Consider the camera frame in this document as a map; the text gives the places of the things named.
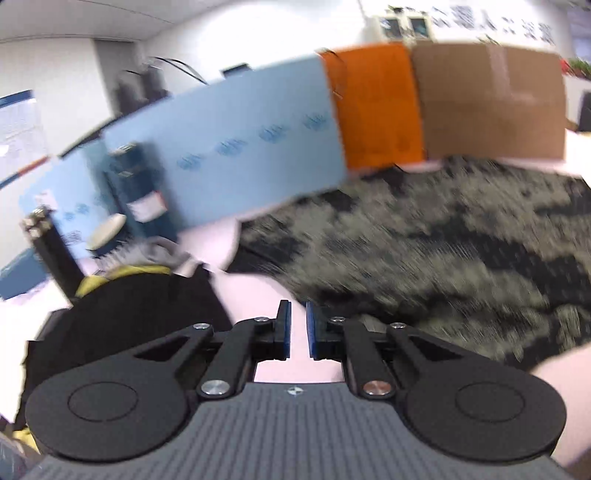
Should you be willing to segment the yellow and grey gloves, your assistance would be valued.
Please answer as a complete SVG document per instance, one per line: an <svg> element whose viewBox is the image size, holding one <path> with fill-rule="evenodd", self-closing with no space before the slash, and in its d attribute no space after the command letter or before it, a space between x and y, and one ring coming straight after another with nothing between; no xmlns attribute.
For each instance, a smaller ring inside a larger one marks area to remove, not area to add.
<svg viewBox="0 0 591 480"><path fill-rule="evenodd" d="M75 297L82 298L110 281L127 276L171 274L190 259L187 251L163 237L122 243L95 260L97 271L82 280Z"/></svg>

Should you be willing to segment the black bag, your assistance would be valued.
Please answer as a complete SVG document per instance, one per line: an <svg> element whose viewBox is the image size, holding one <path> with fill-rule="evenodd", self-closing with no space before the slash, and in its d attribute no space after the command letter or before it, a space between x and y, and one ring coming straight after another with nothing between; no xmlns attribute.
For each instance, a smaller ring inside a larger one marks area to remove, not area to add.
<svg viewBox="0 0 591 480"><path fill-rule="evenodd" d="M217 332L232 327L204 266L190 277L141 273L99 286L28 343L14 429L25 428L27 400L48 378L196 323L211 324Z"/></svg>

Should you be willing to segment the wall poster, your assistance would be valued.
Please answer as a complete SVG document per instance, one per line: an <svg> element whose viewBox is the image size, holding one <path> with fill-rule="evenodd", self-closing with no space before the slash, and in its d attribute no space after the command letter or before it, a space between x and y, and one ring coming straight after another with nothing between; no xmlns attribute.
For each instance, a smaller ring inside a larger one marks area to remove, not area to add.
<svg viewBox="0 0 591 480"><path fill-rule="evenodd" d="M32 90L1 98L1 188L12 184L50 158L37 100Z"/></svg>

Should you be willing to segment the black tripod leg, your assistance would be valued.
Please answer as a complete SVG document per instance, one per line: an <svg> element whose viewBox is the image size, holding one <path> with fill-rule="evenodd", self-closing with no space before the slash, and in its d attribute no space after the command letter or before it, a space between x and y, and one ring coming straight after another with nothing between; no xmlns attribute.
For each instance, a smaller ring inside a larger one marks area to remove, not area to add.
<svg viewBox="0 0 591 480"><path fill-rule="evenodd" d="M72 301L84 274L56 228L51 212L46 206L38 207L21 221L21 227L48 273Z"/></svg>

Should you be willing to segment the dark blue cylindrical container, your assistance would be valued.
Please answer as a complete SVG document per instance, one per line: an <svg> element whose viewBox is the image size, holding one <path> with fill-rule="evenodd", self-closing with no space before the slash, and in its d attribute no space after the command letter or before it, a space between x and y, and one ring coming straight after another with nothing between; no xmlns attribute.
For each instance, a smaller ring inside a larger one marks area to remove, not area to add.
<svg viewBox="0 0 591 480"><path fill-rule="evenodd" d="M176 229L141 145L127 143L112 151L110 156L116 193L142 236L163 237L175 242Z"/></svg>

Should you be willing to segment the brown cardboard panel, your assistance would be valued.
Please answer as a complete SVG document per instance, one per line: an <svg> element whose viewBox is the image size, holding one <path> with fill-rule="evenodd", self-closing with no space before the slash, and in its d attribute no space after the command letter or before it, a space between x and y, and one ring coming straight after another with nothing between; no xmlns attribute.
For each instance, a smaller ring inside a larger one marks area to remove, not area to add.
<svg viewBox="0 0 591 480"><path fill-rule="evenodd" d="M563 158L567 101L557 54L422 43L411 58L430 158Z"/></svg>

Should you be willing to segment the potted green plant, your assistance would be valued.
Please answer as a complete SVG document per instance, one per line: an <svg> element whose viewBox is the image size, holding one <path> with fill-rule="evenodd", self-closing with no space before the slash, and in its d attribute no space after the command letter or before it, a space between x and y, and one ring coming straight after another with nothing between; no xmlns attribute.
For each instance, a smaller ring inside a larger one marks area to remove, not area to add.
<svg viewBox="0 0 591 480"><path fill-rule="evenodd" d="M567 76L573 76L590 81L591 64L580 58L561 59L562 73Z"/></svg>

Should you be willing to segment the orange board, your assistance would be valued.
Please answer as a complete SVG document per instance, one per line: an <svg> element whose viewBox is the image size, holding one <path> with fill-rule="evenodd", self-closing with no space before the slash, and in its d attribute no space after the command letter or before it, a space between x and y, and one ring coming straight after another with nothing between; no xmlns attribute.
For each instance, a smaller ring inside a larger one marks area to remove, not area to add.
<svg viewBox="0 0 591 480"><path fill-rule="evenodd" d="M425 160L420 101L402 43L321 53L346 165L367 171Z"/></svg>

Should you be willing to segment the light blue foam board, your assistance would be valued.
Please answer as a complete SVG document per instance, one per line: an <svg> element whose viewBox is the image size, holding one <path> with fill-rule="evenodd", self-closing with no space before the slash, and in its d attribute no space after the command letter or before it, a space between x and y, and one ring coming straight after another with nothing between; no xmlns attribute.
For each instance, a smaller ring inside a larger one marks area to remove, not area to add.
<svg viewBox="0 0 591 480"><path fill-rule="evenodd" d="M93 231L122 213L110 153L144 150L172 223L181 230L339 185L346 160L321 58L311 56L198 87L107 126L101 137L57 161L3 213L3 231L42 203L76 258Z"/></svg>

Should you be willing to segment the camouflage patterned garment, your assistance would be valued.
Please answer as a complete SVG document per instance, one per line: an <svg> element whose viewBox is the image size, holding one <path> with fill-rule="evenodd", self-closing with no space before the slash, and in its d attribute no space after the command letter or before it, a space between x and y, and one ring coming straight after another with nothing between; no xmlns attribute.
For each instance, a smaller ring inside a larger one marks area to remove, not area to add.
<svg viewBox="0 0 591 480"><path fill-rule="evenodd" d="M531 370L590 341L590 189L470 157L384 169L243 222L228 271Z"/></svg>

